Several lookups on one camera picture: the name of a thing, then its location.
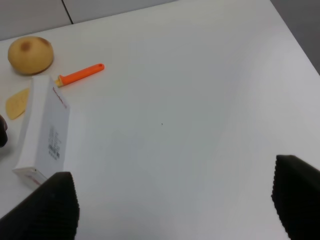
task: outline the orange peeler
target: orange peeler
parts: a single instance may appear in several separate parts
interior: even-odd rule
[[[72,84],[80,79],[84,79],[92,74],[98,73],[105,69],[105,65],[102,63],[87,67],[68,76],[59,75],[55,84],[60,88],[69,84]],[[29,88],[26,88],[15,95],[9,97],[5,103],[5,111],[11,120],[19,117],[27,107],[29,97]]]
[[[68,76],[59,75],[58,79],[55,81],[55,84],[60,88],[62,86],[72,84],[80,79],[84,79],[92,74],[102,71],[105,69],[105,65],[102,63],[87,67],[75,73],[72,73]]]

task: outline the white table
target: white table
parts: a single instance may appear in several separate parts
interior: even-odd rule
[[[287,239],[271,201],[277,154],[320,168],[320,77],[268,0],[180,0],[40,32],[45,72],[107,69],[62,89],[78,240]],[[0,42],[0,114],[30,78]],[[0,214],[30,190],[0,151]]]

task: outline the yellow potato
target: yellow potato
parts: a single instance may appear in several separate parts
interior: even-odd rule
[[[8,60],[22,74],[37,74],[47,69],[54,60],[51,43],[37,36],[25,36],[9,47]]]

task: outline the cardboard box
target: cardboard box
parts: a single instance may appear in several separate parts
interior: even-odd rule
[[[12,170],[36,189],[64,167],[70,106],[54,81],[35,76],[17,144],[19,161]]]

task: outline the barcode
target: barcode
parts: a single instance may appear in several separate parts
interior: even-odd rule
[[[49,144],[49,150],[51,150],[54,155],[60,158],[59,152],[51,144]]]

